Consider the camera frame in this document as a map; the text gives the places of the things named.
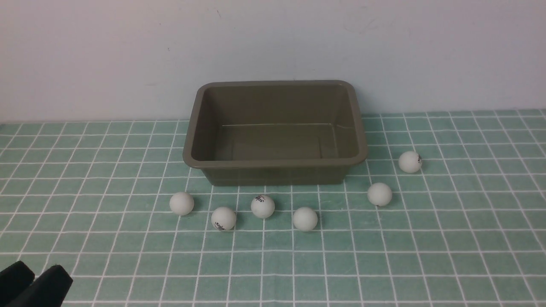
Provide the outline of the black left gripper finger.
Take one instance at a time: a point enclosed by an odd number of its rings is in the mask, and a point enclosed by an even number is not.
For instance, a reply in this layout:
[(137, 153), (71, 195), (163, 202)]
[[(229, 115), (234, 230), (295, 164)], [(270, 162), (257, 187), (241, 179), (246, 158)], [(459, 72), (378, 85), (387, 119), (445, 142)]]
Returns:
[(45, 270), (8, 307), (60, 307), (73, 284), (73, 278), (61, 266)]
[(8, 305), (35, 279), (35, 273), (22, 261), (16, 261), (0, 273), (0, 304)]

